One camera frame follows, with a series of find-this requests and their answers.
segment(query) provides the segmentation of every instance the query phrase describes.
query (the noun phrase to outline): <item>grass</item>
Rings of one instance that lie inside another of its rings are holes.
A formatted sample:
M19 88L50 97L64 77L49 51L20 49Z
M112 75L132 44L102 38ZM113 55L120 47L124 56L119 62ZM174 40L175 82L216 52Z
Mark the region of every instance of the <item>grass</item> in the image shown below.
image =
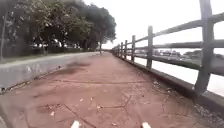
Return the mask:
M0 64L6 64L6 63L12 63L15 61L25 61L25 60L31 60L31 59L37 59L41 57L47 57L47 56L58 56L58 55L63 55L63 54L68 54L68 53L55 53L55 54L39 54L39 55L29 55L29 56L22 56L22 57L13 57L13 58L4 58Z

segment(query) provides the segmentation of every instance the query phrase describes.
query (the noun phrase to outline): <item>tree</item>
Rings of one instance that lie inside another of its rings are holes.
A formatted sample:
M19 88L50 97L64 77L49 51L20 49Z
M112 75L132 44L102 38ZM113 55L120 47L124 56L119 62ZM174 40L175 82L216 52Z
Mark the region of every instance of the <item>tree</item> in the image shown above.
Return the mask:
M65 0L10 0L9 3L10 10L1 8L0 27L4 28L4 39L10 42L7 47L19 46L24 55L32 50L31 46L42 46L43 51L56 47L64 51L69 42L84 50L94 50L98 42L115 39L116 23L105 8Z

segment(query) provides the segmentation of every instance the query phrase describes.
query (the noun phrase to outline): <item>water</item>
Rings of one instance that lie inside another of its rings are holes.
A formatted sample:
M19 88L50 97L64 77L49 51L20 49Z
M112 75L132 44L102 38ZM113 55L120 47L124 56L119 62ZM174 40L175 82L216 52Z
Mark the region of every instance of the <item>water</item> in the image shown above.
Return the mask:
M146 59L135 58L135 62L142 65L146 65L147 61ZM191 84L195 84L198 77L197 70L157 61L152 62L152 68L169 74L171 76L177 77ZM224 77L212 74L210 77L208 90L224 97Z

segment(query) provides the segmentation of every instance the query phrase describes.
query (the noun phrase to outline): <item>fence rail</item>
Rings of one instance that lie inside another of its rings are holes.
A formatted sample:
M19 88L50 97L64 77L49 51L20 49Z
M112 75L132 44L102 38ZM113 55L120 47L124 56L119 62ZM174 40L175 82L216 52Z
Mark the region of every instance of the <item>fence rail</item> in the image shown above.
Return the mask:
M208 0L200 0L201 5L201 20L188 22L182 25L178 25L157 33L153 33L153 28L148 28L148 35L141 39L136 40L135 35L132 36L132 42L121 44L112 49L112 52L120 57L127 59L127 56L131 56L131 62L135 63L135 57L147 59L147 69L152 69L152 61L164 62L172 65L182 66L190 69L199 71L197 82L194 85L194 92L196 94L202 94L207 90L210 75L217 74L224 76L224 69L219 70L218 68L212 68L212 58L214 56L214 48L224 48L224 40L214 40L214 24L217 22L224 21L224 13L218 15L212 15L211 5ZM178 43L167 43L164 45L153 45L153 38L161 35L166 35L174 32L179 32L192 28L202 28L203 41L195 42L178 42ZM148 46L135 47L135 43L148 40ZM177 59L169 59L164 57L158 57L153 55L153 49L158 48L200 48L202 49L202 61L201 64L196 64L188 61L181 61ZM136 50L145 50L147 55L136 54Z

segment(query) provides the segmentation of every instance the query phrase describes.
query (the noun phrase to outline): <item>overcast sky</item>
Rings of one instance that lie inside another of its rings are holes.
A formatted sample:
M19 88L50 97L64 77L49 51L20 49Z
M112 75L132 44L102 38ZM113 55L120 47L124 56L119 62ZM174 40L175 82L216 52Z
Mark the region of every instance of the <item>overcast sky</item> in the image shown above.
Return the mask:
M158 32L179 24L200 19L199 0L84 0L87 4L94 3L105 7L115 17L117 22L117 39L113 44L107 43L104 48L131 41L147 35L147 27L153 26ZM224 0L211 0L213 14L224 12ZM223 39L224 22L215 25L215 38ZM186 30L174 34L154 38L154 44L167 42L201 41L201 28ZM140 42L137 46L146 45ZM215 49L216 53L224 53L224 49Z

